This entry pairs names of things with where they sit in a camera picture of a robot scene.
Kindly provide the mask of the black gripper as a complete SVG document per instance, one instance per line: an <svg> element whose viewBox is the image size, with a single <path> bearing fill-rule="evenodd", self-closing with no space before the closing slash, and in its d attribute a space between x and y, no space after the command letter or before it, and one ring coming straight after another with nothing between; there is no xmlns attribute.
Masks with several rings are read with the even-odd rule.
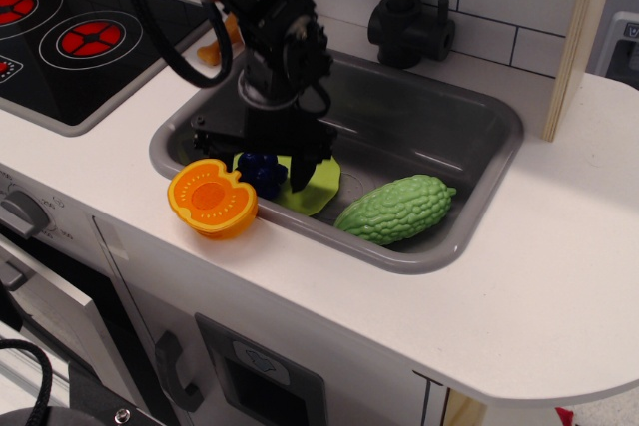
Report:
<svg viewBox="0 0 639 426"><path fill-rule="evenodd" d="M293 193L302 191L317 164L330 158L337 136L334 127L297 105L267 111L231 100L206 101L191 127L195 148L223 163L242 153L291 157Z"/></svg>

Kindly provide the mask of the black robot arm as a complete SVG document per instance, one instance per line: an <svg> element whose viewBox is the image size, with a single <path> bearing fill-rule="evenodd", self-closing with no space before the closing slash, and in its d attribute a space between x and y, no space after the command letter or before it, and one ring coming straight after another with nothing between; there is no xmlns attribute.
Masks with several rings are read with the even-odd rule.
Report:
<svg viewBox="0 0 639 426"><path fill-rule="evenodd" d="M240 152L291 159L290 185L304 189L332 155L336 136L321 122L330 96L321 85L332 58L313 0L201 0L236 17L245 45L238 98L193 119L195 145L230 163Z"/></svg>

